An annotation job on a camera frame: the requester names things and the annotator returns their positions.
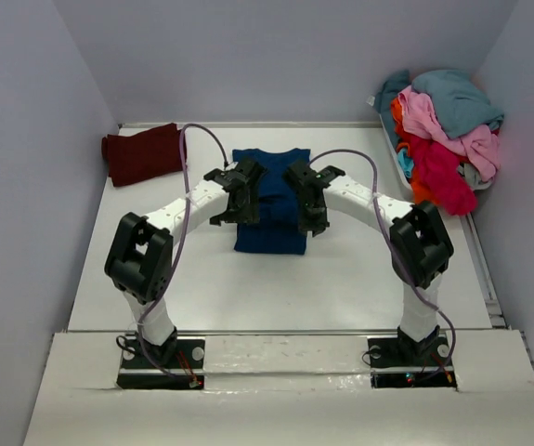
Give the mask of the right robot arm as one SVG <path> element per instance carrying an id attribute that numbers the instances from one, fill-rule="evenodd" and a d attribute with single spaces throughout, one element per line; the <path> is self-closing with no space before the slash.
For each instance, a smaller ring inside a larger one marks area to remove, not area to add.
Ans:
<path id="1" fill-rule="evenodd" d="M 383 195 L 345 171 L 320 171 L 298 161 L 282 174 L 298 204 L 298 229 L 316 236 L 329 226 L 330 210 L 378 230 L 390 251 L 393 271 L 403 283 L 403 309 L 397 337 L 379 357 L 396 355 L 404 364 L 423 362 L 439 338 L 439 285 L 454 247 L 436 206 L 412 204 Z"/>

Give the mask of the navy blue t shirt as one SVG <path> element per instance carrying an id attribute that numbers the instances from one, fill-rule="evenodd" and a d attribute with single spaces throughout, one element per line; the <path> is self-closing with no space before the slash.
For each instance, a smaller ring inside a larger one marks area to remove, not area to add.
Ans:
<path id="1" fill-rule="evenodd" d="M 297 199 L 283 179 L 287 167 L 310 161 L 309 149 L 272 153 L 260 149 L 234 150 L 232 160 L 251 158 L 265 167 L 259 182 L 259 222 L 237 227 L 234 250 L 245 254 L 297 255 L 306 251 L 306 236 L 298 230 Z"/>

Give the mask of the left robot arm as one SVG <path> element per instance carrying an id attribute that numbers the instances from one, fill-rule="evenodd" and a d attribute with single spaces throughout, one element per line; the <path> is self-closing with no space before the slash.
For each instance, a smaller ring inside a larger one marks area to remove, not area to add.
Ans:
<path id="1" fill-rule="evenodd" d="M 137 324 L 141 354 L 165 367 L 176 352 L 177 329 L 163 300 L 176 272 L 186 236 L 200 225 L 259 222 L 259 185 L 267 169 L 245 158 L 214 169 L 168 205 L 139 216 L 124 215 L 104 265 Z"/>

